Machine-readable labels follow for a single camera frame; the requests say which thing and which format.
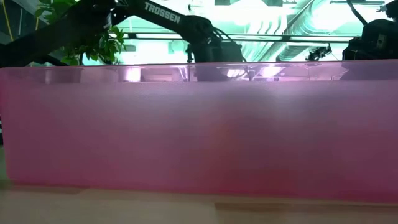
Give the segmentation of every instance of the green plant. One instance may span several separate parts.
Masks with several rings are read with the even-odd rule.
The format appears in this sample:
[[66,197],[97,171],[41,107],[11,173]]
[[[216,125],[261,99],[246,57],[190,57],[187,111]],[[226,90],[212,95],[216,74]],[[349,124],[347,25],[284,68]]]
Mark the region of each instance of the green plant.
[[[76,0],[39,1],[40,4],[35,12],[35,17],[43,15],[43,18],[49,24],[57,21],[72,5],[76,4]],[[123,36],[123,30],[112,27],[101,34],[85,37],[79,42],[70,43],[61,48],[61,51],[65,53],[62,62],[70,65],[82,65],[83,55],[86,54],[87,59],[100,60],[106,64],[117,63],[118,60],[115,55],[120,53],[122,49],[126,50]]]

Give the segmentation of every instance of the wooden table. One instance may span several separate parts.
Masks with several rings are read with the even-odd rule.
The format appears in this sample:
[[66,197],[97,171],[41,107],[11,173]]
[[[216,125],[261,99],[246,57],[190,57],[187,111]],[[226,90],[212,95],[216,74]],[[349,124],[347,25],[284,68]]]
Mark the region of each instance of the wooden table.
[[398,205],[15,186],[4,174],[0,153],[1,224],[398,223]]

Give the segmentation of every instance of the ceiling duct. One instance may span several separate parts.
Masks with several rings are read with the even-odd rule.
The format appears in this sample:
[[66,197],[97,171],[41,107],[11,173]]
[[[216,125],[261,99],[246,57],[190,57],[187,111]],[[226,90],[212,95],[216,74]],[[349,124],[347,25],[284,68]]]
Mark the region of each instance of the ceiling duct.
[[[344,24],[344,19],[336,19],[336,12],[328,0],[312,0],[293,24],[288,24],[285,35],[322,35],[333,32]],[[307,46],[273,43],[262,61],[289,61],[306,50]]]
[[[263,0],[240,0],[231,7],[239,9],[241,20],[247,20],[247,34],[282,34],[287,19],[283,7],[269,7]],[[268,51],[271,42],[242,42],[242,53],[248,62],[257,62]]]
[[[215,6],[230,6],[240,0],[214,0]],[[267,6],[283,6],[283,0],[262,0]]]

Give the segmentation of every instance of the robotic arm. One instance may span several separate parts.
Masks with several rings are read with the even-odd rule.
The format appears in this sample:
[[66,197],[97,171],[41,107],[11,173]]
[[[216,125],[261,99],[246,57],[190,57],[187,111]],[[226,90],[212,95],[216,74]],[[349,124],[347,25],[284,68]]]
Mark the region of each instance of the robotic arm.
[[350,40],[343,51],[343,60],[384,60],[398,59],[398,1],[394,0],[381,7],[378,12],[386,12],[386,19],[376,19],[367,23],[350,3],[351,10],[363,23],[362,36]]
[[0,67],[22,67],[81,38],[99,34],[130,16],[170,29],[189,43],[188,62],[242,62],[241,46],[224,41],[208,19],[185,16],[149,0],[81,0],[56,23],[0,47]]

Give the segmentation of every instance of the pink plastic container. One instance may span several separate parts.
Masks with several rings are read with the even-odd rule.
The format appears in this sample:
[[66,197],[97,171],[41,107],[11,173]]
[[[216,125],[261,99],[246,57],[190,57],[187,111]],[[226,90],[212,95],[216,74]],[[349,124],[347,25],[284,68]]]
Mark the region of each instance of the pink plastic container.
[[202,66],[256,77],[188,82],[192,65],[2,69],[9,178],[398,202],[398,82],[333,81],[387,77],[397,61]]

